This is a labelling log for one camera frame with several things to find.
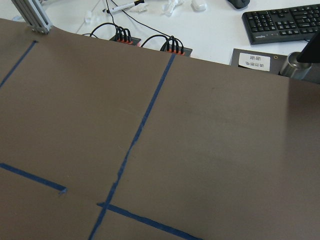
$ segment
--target marker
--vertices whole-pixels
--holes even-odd
[[[134,7],[134,6],[138,5],[138,4],[143,4],[144,2],[145,2],[145,0],[134,1],[134,2],[131,2],[131,3],[128,3],[128,4],[124,4],[124,5],[121,5],[121,6],[116,6],[114,8],[110,8],[106,12],[108,14],[113,14],[113,13],[121,11],[123,9],[128,9],[128,8],[132,8],[132,7]]]

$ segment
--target white label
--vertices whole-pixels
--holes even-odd
[[[270,71],[270,57],[240,53],[239,65],[248,69]]]

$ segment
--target black mouse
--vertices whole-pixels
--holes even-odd
[[[228,0],[236,9],[242,9],[250,3],[250,0]]]

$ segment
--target black keyboard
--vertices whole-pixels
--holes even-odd
[[[242,15],[252,45],[309,40],[320,31],[320,4],[249,11]]]

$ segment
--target blue tape strip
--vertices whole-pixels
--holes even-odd
[[[105,204],[104,202],[100,202],[97,205],[99,207],[103,207],[104,204]],[[146,218],[146,217],[143,217],[143,216],[138,216],[136,214],[133,214],[133,213],[127,211],[127,210],[124,210],[123,208],[114,206],[112,204],[110,204],[108,206],[108,210],[113,211],[113,212],[115,212],[117,214],[121,214],[121,215],[123,215],[125,217],[137,220],[140,223],[147,224],[147,225],[149,225],[151,227],[154,227],[156,229],[165,231],[165,232],[167,232],[169,234],[176,235],[176,236],[178,236],[180,238],[183,238],[183,239],[187,239],[187,240],[202,240],[201,238],[197,238],[195,236],[192,236],[192,235],[190,235],[190,234],[188,234],[188,233],[186,233],[184,231],[181,231],[181,230],[178,230],[176,228],[164,225],[164,224],[159,223],[157,221],[153,221],[153,220],[151,220],[149,218]]]
[[[23,177],[25,177],[27,179],[36,181],[36,182],[38,182],[40,184],[44,184],[44,185],[46,185],[46,186],[48,186],[50,188],[56,189],[56,190],[60,191],[59,195],[66,193],[67,190],[68,190],[65,186],[59,185],[59,184],[57,184],[57,183],[55,183],[53,181],[46,180],[46,179],[44,179],[42,177],[33,175],[31,173],[28,173],[26,171],[20,170],[18,168],[15,168],[13,166],[7,165],[5,163],[0,163],[0,168],[8,170],[8,171],[10,171],[12,173],[21,175],[21,176],[23,176]]]
[[[158,83],[158,86],[156,87],[156,89],[155,89],[155,91],[154,91],[154,94],[153,94],[152,99],[151,99],[151,101],[150,101],[150,103],[149,103],[149,106],[148,106],[148,108],[147,108],[146,111],[145,111],[145,114],[144,114],[144,116],[143,116],[143,118],[142,118],[142,120],[141,120],[141,123],[140,123],[140,125],[139,125],[139,127],[138,127],[138,130],[137,130],[136,133],[135,133],[135,136],[134,136],[134,138],[133,138],[133,140],[132,140],[132,142],[131,142],[131,145],[130,145],[130,147],[129,147],[129,149],[128,149],[125,157],[124,157],[124,160],[123,160],[123,162],[122,162],[122,164],[121,164],[121,167],[120,167],[120,169],[119,169],[119,171],[118,171],[117,180],[116,180],[116,182],[113,183],[113,185],[112,185],[112,187],[111,187],[111,190],[110,190],[110,192],[109,192],[109,194],[108,194],[108,196],[107,196],[107,198],[106,198],[106,201],[104,202],[104,206],[103,206],[103,208],[102,208],[102,210],[101,210],[101,212],[100,212],[100,214],[99,214],[99,216],[98,216],[98,219],[97,219],[97,221],[96,221],[96,223],[95,223],[95,225],[94,225],[94,227],[93,227],[93,229],[92,229],[92,231],[91,231],[91,234],[90,234],[88,240],[93,240],[93,239],[94,239],[94,236],[95,236],[95,234],[96,234],[96,231],[98,230],[99,226],[100,226],[101,223],[102,223],[102,220],[104,219],[104,216],[106,215],[108,206],[109,206],[109,204],[110,204],[110,202],[111,202],[111,200],[112,200],[112,198],[113,198],[113,196],[114,196],[114,194],[115,194],[115,192],[116,192],[116,189],[117,189],[117,186],[118,186],[118,184],[119,184],[119,181],[120,181],[120,179],[121,179],[121,177],[122,177],[122,174],[124,173],[124,170],[125,170],[125,168],[126,168],[126,164],[127,164],[128,157],[129,157],[129,155],[130,155],[130,152],[131,152],[132,148],[134,147],[134,145],[136,144],[136,142],[138,141],[138,139],[139,139],[139,137],[140,137],[140,134],[141,134],[141,132],[142,132],[142,129],[144,128],[144,126],[145,126],[145,124],[146,124],[146,122],[147,122],[147,119],[148,119],[148,117],[149,117],[149,114],[150,114],[150,112],[151,112],[151,110],[152,110],[152,107],[153,107],[154,104],[155,104],[155,101],[156,101],[156,99],[157,99],[157,96],[158,96],[158,94],[159,94],[159,92],[160,92],[160,90],[161,90],[161,87],[162,87],[165,79],[166,79],[166,76],[167,76],[167,74],[168,74],[168,72],[169,72],[169,69],[170,69],[170,67],[171,67],[171,65],[172,65],[172,63],[173,63],[173,61],[174,61],[174,59],[175,59],[175,56],[176,56],[175,54],[172,54],[172,55],[171,55],[171,57],[170,57],[170,59],[169,59],[169,62],[167,63],[167,65],[166,65],[166,67],[165,67],[165,69],[164,69],[164,72],[163,72],[163,74],[162,74],[162,76],[161,76],[161,79],[160,79],[160,81],[159,81],[159,83]]]
[[[16,70],[16,68],[19,66],[19,64],[23,61],[23,59],[27,56],[27,54],[31,51],[31,49],[35,46],[37,41],[33,41],[31,45],[28,47],[28,49],[24,52],[24,54],[19,58],[19,60],[16,62],[16,64],[11,68],[9,73],[4,77],[2,82],[0,83],[0,89],[5,84],[5,82],[8,80],[8,78],[11,76],[11,74]]]

